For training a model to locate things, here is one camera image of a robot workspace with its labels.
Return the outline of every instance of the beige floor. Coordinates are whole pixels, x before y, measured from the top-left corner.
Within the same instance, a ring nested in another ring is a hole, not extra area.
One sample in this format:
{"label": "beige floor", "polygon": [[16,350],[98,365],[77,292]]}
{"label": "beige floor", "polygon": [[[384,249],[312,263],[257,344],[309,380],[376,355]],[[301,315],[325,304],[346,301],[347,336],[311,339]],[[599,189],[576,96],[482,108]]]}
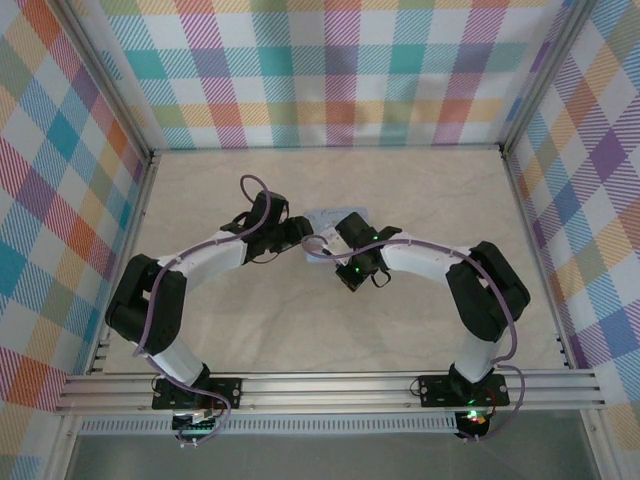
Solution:
{"label": "beige floor", "polygon": [[[495,151],[249,150],[162,157],[138,252],[173,253],[248,209],[238,180],[254,173],[293,215],[365,206],[394,225],[450,245],[494,242],[530,289],[517,323],[522,368],[561,368],[555,327]],[[215,278],[187,300],[181,335],[212,371],[447,369],[465,328],[448,289],[398,273],[385,288],[349,292],[301,249]],[[133,346],[112,335],[105,371],[140,372]],[[508,346],[507,339],[503,347]]]}

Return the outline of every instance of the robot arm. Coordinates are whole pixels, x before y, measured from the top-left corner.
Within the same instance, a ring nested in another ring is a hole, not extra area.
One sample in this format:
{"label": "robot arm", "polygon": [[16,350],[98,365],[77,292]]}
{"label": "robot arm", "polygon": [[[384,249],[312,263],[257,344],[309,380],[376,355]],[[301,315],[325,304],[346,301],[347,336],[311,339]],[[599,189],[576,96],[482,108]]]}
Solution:
{"label": "robot arm", "polygon": [[467,328],[462,351],[451,366],[449,376],[452,389],[461,397],[470,398],[493,371],[492,360],[500,348],[500,340],[507,327],[507,319],[494,294],[478,272],[464,257],[482,265],[497,285],[511,315],[520,318],[531,297],[498,248],[488,242],[478,246],[451,247],[462,256],[423,248],[421,242],[395,227],[377,232],[357,213],[352,213],[335,228],[322,232],[326,239],[323,249],[332,255],[343,255],[387,242],[379,248],[336,260],[336,274],[352,291],[379,271],[405,271],[447,285],[463,324]]}
{"label": "robot arm", "polygon": [[[179,337],[185,297],[215,275],[240,267],[266,251],[281,253],[313,233],[306,218],[288,218],[289,204],[283,196],[273,192],[269,195],[269,215],[264,224],[249,235],[224,241],[243,234],[260,221],[267,205],[264,191],[257,195],[250,212],[238,215],[203,242],[208,246],[184,258],[181,255],[192,248],[158,259],[145,255],[133,257],[107,308],[107,324],[125,339],[136,345],[140,343],[149,308],[148,294],[160,270],[177,257],[178,261],[165,272],[158,286],[152,324],[142,350],[164,372],[184,385],[203,387],[210,373]],[[287,218],[281,221],[285,211]]]}

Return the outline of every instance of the black mounting plate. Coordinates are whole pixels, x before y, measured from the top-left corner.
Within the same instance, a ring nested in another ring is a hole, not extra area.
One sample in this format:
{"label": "black mounting plate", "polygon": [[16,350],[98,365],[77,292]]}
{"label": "black mounting plate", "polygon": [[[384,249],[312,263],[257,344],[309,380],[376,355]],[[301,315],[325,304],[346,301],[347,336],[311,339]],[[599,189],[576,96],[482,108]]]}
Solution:
{"label": "black mounting plate", "polygon": [[[217,393],[222,395],[231,404],[232,409],[240,407],[240,398],[242,397],[242,379],[241,378],[215,378],[210,377],[201,390]],[[184,398],[184,390],[174,386],[167,379],[158,379],[155,383],[154,391],[156,392],[151,402],[153,410],[194,410],[209,409],[213,401],[213,407],[218,410],[223,408],[224,404],[220,400],[214,400],[211,397],[202,395],[202,400],[196,408],[193,404],[185,404],[181,400]]]}
{"label": "black mounting plate", "polygon": [[504,407],[509,405],[509,392],[504,375],[489,375],[482,387],[469,398],[456,394],[450,385],[449,375],[421,375],[418,392],[422,407]]}

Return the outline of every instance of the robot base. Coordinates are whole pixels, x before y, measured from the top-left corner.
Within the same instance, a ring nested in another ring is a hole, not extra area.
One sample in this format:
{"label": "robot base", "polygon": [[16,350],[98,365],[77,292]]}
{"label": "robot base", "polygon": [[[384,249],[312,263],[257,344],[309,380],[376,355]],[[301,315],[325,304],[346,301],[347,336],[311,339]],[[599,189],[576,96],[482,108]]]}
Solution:
{"label": "robot base", "polygon": [[450,375],[418,377],[418,392],[422,407],[504,407],[509,405],[509,392],[504,376],[487,375],[480,385],[460,395],[452,388]]}

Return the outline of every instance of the colorful plaid wall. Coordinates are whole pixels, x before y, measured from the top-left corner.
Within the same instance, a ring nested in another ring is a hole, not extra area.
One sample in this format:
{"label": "colorful plaid wall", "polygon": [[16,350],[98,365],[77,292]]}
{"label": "colorful plaid wall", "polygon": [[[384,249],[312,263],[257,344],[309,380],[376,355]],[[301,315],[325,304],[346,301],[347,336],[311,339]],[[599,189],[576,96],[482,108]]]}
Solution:
{"label": "colorful plaid wall", "polygon": [[45,0],[0,0],[0,479],[41,467],[80,373],[143,163]]}
{"label": "colorful plaid wall", "polygon": [[496,143],[571,0],[95,3],[149,142],[190,149]]}
{"label": "colorful plaid wall", "polygon": [[640,472],[640,0],[600,0],[515,153],[578,364]]}

